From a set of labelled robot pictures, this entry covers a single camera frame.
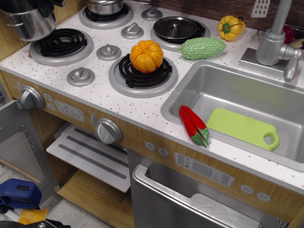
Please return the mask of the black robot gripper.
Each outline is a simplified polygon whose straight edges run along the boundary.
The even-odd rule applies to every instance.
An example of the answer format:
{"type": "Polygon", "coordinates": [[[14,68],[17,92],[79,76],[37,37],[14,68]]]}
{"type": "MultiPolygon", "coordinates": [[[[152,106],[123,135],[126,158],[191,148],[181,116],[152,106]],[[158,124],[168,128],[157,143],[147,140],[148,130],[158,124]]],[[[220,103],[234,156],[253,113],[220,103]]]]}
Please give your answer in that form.
{"type": "Polygon", "coordinates": [[[66,5],[65,0],[35,0],[34,1],[38,6],[38,10],[43,17],[50,16],[53,13],[54,5],[64,7],[66,5]]]}

